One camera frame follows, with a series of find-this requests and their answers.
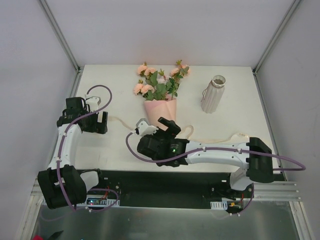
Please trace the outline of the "pink paper wrapping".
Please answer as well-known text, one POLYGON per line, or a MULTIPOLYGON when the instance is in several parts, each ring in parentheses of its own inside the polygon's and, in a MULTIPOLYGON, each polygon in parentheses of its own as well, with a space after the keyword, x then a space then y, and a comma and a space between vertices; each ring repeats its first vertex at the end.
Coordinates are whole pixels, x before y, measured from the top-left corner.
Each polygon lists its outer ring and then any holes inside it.
POLYGON ((169 121, 176 121, 177 116, 177 99, 172 100, 146 100, 144 103, 144 109, 147 115, 148 122, 162 130, 166 130, 168 127, 158 122, 160 117, 163 117, 169 121))

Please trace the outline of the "pink flowers with green leaves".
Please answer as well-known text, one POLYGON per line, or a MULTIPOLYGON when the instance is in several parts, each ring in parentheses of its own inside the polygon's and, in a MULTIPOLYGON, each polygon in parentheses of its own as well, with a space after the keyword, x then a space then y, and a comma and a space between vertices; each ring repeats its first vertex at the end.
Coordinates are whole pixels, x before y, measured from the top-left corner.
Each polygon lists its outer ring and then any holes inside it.
POLYGON ((144 62, 137 68, 140 79, 134 86, 133 93, 142 96, 146 101, 171 101, 178 97, 180 84, 190 71, 190 66, 182 64, 181 59, 176 61, 168 75, 163 69, 157 70, 144 62))

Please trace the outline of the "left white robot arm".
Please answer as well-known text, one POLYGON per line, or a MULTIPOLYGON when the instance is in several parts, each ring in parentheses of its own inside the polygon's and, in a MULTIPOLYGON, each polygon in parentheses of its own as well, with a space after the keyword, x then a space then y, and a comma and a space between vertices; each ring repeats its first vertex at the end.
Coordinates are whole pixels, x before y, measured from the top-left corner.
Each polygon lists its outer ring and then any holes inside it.
POLYGON ((58 139, 53 157, 37 180, 49 209, 70 205, 75 207, 87 199, 88 191, 99 195, 106 183, 99 169, 77 171, 76 151, 82 133, 105 134, 108 131, 108 113, 98 113, 100 97, 85 95, 66 100, 66 108, 56 122, 58 139))

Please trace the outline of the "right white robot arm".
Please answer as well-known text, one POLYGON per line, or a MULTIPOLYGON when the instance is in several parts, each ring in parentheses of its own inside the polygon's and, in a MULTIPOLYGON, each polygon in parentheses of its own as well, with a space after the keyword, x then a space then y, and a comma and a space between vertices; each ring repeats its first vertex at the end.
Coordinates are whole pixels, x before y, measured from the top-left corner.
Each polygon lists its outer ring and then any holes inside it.
POLYGON ((202 143, 177 135, 181 128, 173 121, 160 117, 166 126, 163 130, 150 125, 145 119, 136 124, 135 132, 140 136, 137 152, 147 161, 158 166, 179 167, 194 164, 219 164, 235 166, 238 169, 229 176, 225 192, 237 197, 252 183, 272 183, 274 181, 271 149, 257 137, 249 137, 245 142, 202 143))

